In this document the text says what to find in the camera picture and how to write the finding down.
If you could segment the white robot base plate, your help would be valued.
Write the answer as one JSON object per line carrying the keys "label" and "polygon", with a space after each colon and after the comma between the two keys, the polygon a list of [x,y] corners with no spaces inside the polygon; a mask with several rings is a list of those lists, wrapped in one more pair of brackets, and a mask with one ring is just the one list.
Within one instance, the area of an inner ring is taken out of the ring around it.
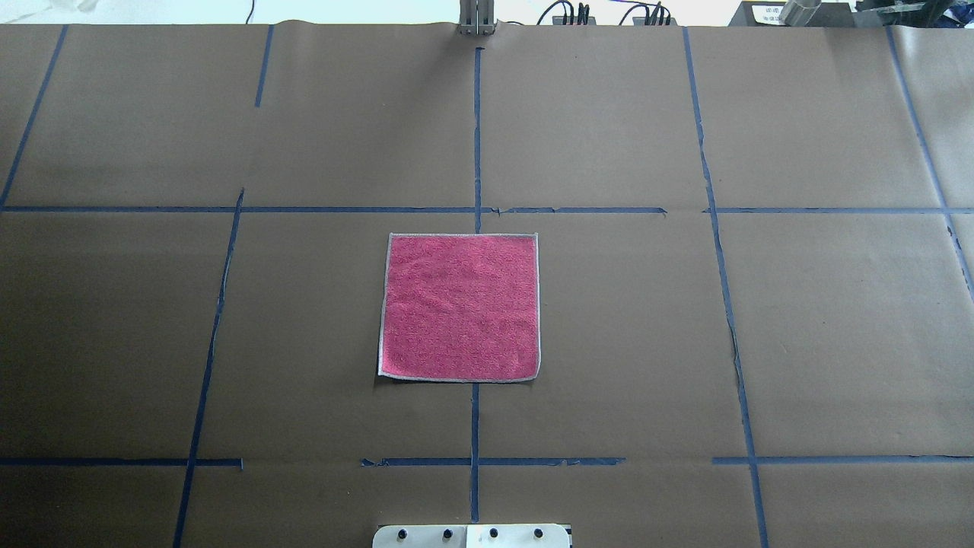
{"label": "white robot base plate", "polygon": [[379,527],[372,547],[571,547],[563,524],[411,524]]}

